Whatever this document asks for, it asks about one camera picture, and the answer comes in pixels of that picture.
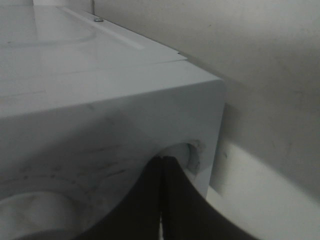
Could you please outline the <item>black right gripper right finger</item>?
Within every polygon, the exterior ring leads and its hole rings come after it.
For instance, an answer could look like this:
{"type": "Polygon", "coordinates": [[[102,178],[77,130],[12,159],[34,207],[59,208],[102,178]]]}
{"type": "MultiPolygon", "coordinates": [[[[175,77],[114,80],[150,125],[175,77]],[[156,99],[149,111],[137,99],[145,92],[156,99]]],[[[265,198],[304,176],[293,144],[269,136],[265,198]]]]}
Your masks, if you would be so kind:
{"type": "Polygon", "coordinates": [[[213,208],[173,156],[161,158],[161,218],[165,240],[255,240],[213,208]]]}

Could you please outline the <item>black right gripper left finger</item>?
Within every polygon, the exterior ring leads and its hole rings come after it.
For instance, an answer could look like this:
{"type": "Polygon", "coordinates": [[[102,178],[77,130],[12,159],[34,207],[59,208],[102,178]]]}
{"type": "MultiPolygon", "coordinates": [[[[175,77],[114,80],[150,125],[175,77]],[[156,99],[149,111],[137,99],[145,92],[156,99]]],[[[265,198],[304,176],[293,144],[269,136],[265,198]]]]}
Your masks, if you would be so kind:
{"type": "Polygon", "coordinates": [[[163,162],[153,157],[120,203],[73,240],[157,240],[163,162]]]}

